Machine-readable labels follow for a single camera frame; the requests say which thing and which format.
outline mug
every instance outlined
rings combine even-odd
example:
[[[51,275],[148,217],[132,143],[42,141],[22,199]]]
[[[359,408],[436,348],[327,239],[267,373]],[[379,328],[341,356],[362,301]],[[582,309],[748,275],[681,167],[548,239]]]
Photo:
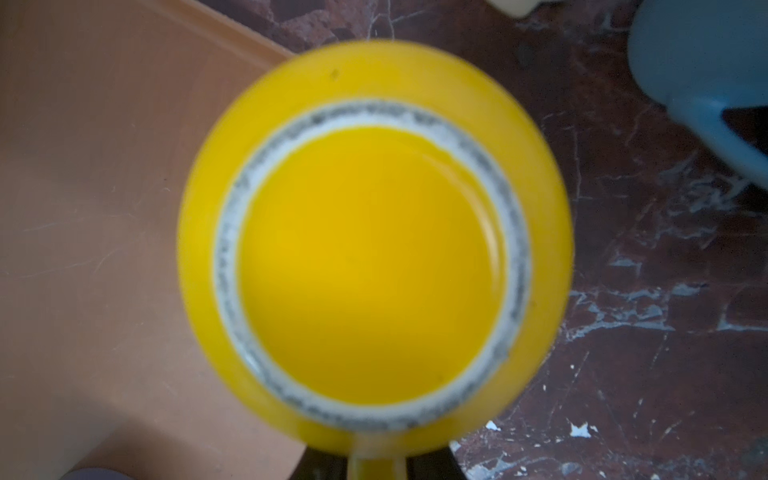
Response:
[[[768,2],[644,0],[627,45],[637,84],[737,173],[768,189],[768,157],[723,121],[768,105]]]
[[[262,77],[218,121],[180,212],[207,358],[277,429],[402,477],[512,401],[558,331],[568,198],[520,105],[478,69],[350,42]]]

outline cream colored object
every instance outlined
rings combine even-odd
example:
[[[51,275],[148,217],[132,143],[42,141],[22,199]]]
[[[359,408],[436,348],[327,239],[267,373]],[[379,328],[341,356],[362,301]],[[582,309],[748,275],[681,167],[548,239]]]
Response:
[[[488,3],[495,6],[505,14],[514,18],[523,18],[540,3],[541,0],[488,0]]]

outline brown wooden surface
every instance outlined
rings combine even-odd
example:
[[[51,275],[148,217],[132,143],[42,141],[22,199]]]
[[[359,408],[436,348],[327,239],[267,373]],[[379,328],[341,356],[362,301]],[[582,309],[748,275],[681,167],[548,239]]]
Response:
[[[134,0],[6,0],[0,22],[0,478],[286,478],[300,445],[207,365],[174,259],[201,141],[283,53]]]

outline dark red marble countertop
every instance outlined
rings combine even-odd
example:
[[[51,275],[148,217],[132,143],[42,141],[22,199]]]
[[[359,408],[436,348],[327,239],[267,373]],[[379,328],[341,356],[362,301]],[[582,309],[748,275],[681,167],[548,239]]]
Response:
[[[570,0],[520,21],[482,0],[204,3],[296,52],[367,37],[436,46],[499,81],[544,132],[571,196],[571,302],[528,390],[453,445],[471,480],[768,478],[768,195],[638,90],[637,0]]]

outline yellow ceramic surface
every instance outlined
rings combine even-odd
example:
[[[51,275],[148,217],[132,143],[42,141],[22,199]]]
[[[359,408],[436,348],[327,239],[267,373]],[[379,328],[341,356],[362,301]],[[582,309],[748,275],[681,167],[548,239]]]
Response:
[[[511,187],[530,248],[508,357],[458,408],[412,428],[340,428],[301,413],[241,359],[217,306],[217,229],[243,166],[307,112],[366,100],[422,109],[479,144]],[[441,391],[487,343],[512,281],[495,205],[465,165],[418,135],[355,127],[306,142],[261,184],[236,245],[250,329],[293,380],[333,401],[388,406]],[[209,360],[265,420],[329,452],[412,455],[480,426],[535,374],[568,296],[571,238],[551,153],[502,88],[430,48],[347,43],[280,66],[221,118],[184,196],[180,281]]]

